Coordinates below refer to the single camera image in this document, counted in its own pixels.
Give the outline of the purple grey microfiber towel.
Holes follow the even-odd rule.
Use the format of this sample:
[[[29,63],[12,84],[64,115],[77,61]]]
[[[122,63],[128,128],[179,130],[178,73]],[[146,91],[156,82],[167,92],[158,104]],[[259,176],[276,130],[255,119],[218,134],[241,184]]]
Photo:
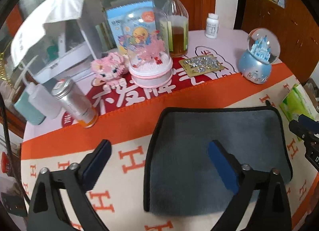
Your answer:
[[[159,216],[224,211],[239,190],[234,171],[215,144],[241,164],[293,177],[279,111],[247,108],[165,108],[149,142],[143,208]]]

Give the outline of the green tissue pack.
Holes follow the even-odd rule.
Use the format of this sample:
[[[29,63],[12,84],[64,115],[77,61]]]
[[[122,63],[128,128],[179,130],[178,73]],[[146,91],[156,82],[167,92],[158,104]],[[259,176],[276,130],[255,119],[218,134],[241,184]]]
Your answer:
[[[318,112],[301,84],[293,85],[279,107],[288,121],[298,120],[302,114],[318,121]]]

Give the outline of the blue castle snow globe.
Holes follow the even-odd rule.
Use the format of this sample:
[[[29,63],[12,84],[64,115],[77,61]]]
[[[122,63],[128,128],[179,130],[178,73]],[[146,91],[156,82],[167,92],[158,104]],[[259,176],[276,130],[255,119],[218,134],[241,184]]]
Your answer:
[[[267,82],[272,64],[280,56],[281,46],[276,35],[266,28],[256,28],[248,35],[248,48],[241,55],[238,70],[254,84]]]

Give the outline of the orange beige H-pattern tablecloth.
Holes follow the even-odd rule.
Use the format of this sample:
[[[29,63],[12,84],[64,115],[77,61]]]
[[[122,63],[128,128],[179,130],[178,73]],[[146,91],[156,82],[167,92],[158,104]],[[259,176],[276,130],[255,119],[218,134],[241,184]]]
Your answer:
[[[190,34],[189,58],[211,55],[216,73],[191,77],[174,60],[161,87],[127,75],[113,91],[76,83],[98,112],[88,128],[62,110],[27,124],[22,184],[27,230],[297,230],[318,210],[318,155],[288,113],[307,94],[284,63],[265,84],[237,64],[248,34]]]

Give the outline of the teal cylindrical humidifier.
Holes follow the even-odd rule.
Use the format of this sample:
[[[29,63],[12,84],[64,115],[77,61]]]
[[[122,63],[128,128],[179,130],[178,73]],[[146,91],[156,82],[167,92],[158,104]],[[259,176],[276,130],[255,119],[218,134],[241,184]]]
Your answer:
[[[45,115],[37,110],[29,101],[29,95],[23,91],[18,100],[14,103],[14,108],[23,118],[33,125],[41,124]]]

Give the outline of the white squeeze bottle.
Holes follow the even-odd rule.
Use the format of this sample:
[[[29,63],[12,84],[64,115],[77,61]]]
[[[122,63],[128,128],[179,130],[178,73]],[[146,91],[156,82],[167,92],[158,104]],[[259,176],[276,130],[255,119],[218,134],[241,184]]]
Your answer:
[[[47,118],[55,119],[59,115],[62,109],[60,102],[43,85],[30,82],[26,92],[29,95],[29,103]]]

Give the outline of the foil pill blister pack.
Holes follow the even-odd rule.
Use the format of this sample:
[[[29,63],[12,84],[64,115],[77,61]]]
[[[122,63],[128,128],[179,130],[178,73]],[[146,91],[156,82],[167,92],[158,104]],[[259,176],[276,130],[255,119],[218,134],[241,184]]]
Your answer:
[[[225,69],[212,54],[181,59],[179,64],[189,77],[200,76]]]

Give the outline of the brown wooden cabinet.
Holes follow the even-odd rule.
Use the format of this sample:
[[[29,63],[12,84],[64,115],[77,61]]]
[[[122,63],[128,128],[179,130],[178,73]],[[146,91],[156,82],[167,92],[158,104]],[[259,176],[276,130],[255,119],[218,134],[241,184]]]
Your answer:
[[[281,46],[280,60],[301,83],[318,65],[318,25],[301,0],[238,0],[237,26],[249,33],[271,30]]]

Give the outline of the silver orange can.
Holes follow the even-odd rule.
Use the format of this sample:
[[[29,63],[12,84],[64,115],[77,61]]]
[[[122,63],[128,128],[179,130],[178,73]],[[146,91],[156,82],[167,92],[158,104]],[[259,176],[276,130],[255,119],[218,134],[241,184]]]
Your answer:
[[[92,103],[71,78],[58,81],[51,94],[83,127],[89,128],[97,121],[98,113]]]

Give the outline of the white pill bottle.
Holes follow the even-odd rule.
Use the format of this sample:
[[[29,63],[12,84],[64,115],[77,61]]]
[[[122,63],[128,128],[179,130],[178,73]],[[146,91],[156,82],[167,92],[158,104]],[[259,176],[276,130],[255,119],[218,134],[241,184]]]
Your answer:
[[[216,39],[219,30],[219,16],[217,14],[208,13],[206,20],[205,35],[208,38]]]

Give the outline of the pink block pig figure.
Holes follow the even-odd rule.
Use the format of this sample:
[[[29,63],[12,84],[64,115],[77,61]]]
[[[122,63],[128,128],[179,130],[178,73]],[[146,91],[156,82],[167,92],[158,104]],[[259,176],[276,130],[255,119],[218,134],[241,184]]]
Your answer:
[[[91,71],[95,74],[94,83],[114,87],[128,72],[128,68],[122,55],[111,52],[106,57],[93,60]]]

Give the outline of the glass bottle amber liquid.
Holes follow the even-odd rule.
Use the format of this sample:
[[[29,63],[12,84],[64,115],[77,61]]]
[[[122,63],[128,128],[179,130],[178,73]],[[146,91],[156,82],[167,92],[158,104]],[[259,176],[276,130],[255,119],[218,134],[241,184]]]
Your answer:
[[[168,20],[169,52],[172,58],[188,52],[189,15],[180,0],[167,0],[162,8]]]

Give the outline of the white appliance with cloth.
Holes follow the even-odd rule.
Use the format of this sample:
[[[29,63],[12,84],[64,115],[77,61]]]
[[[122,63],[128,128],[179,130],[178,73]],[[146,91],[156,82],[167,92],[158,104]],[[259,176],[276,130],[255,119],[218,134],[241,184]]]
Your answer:
[[[25,19],[10,47],[12,66],[44,84],[82,76],[102,57],[97,26],[105,21],[100,0],[46,0]]]

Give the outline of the pink glass dome ornament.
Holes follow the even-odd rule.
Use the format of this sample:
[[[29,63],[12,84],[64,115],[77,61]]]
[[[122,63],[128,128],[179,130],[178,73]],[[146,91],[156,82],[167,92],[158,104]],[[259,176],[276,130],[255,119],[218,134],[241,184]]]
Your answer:
[[[154,7],[153,11],[156,31],[151,35],[151,43],[127,48],[129,73],[133,82],[142,88],[158,88],[172,78],[167,16],[158,8]]]

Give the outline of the blue cartoon box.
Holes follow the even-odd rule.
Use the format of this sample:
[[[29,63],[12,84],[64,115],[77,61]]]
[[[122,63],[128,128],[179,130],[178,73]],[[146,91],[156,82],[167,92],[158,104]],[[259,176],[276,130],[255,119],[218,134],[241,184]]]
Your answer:
[[[131,3],[106,11],[106,17],[120,54],[151,43],[151,35],[156,31],[152,0]]]

